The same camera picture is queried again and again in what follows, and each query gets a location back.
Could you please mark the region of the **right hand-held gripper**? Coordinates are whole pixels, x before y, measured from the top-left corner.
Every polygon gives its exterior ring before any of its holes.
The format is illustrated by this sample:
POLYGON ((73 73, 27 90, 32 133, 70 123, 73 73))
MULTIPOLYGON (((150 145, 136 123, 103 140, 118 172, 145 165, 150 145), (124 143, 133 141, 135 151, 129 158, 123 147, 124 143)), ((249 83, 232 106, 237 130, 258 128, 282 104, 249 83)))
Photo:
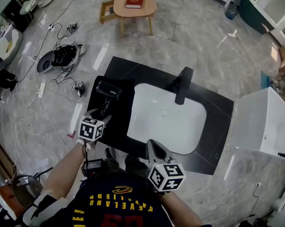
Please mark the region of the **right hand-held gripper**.
POLYGON ((156 191, 170 192, 179 189, 186 174, 182 164, 175 161, 167 147, 156 140, 148 140, 147 160, 149 163, 154 163, 148 179, 156 191), (157 159, 162 160, 163 163, 156 163, 157 159))

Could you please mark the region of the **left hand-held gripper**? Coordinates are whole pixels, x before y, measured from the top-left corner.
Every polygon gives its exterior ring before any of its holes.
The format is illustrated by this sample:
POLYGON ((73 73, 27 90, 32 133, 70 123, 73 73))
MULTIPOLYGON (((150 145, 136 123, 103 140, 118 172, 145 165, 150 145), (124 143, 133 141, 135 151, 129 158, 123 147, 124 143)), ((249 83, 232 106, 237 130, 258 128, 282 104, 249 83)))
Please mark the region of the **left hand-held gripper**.
POLYGON ((104 128, 107 127, 112 115, 107 115, 103 121, 96 120, 94 118, 99 117, 99 109, 94 108, 85 113, 82 116, 78 126, 78 137, 88 141, 97 141, 102 135, 104 128))

